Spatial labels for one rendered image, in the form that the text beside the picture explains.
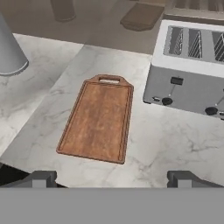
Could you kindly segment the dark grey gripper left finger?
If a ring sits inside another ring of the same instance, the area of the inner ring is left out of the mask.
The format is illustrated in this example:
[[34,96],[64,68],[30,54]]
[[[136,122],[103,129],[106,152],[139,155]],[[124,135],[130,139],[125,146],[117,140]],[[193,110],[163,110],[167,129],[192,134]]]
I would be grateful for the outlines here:
[[57,186],[56,178],[56,171],[34,171],[26,178],[9,183],[5,187],[55,188]]

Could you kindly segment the brown stool seat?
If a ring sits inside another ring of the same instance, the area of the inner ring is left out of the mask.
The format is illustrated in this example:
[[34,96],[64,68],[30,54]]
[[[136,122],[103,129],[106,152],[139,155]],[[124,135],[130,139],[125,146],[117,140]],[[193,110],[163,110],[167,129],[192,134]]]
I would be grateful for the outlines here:
[[136,3],[121,19],[120,24],[127,30],[143,32],[151,30],[164,11],[164,7]]

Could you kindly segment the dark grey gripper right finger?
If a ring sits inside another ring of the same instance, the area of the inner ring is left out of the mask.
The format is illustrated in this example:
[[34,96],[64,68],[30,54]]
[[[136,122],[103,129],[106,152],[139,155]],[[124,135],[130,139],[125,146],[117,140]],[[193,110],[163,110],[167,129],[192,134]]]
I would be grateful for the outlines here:
[[170,188],[219,187],[218,184],[201,179],[190,171],[168,171],[167,179],[167,187]]

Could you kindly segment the brown wooden cutting board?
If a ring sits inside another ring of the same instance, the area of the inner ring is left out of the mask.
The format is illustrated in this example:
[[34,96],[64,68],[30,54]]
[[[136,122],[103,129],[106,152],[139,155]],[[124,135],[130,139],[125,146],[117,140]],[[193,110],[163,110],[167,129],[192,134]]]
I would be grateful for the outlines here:
[[57,146],[59,154],[123,164],[134,87],[122,76],[84,80]]

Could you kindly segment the grey cone-shaped object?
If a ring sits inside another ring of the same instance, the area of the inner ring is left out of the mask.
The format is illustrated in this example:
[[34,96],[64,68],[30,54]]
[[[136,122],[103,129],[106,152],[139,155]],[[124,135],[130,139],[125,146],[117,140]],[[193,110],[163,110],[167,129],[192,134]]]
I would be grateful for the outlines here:
[[0,76],[21,74],[28,66],[29,60],[0,12]]

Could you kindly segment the tan cylindrical stool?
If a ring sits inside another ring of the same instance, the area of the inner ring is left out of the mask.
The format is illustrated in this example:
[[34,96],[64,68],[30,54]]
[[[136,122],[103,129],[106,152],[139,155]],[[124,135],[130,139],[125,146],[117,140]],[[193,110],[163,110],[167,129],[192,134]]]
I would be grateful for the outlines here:
[[56,21],[67,22],[73,20],[75,15],[74,0],[50,0],[52,12]]

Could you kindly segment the silver white toaster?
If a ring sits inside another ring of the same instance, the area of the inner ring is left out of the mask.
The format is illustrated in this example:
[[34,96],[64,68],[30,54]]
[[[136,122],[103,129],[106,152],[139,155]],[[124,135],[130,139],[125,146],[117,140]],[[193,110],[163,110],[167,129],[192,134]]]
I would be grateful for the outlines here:
[[224,26],[164,19],[143,101],[224,121]]

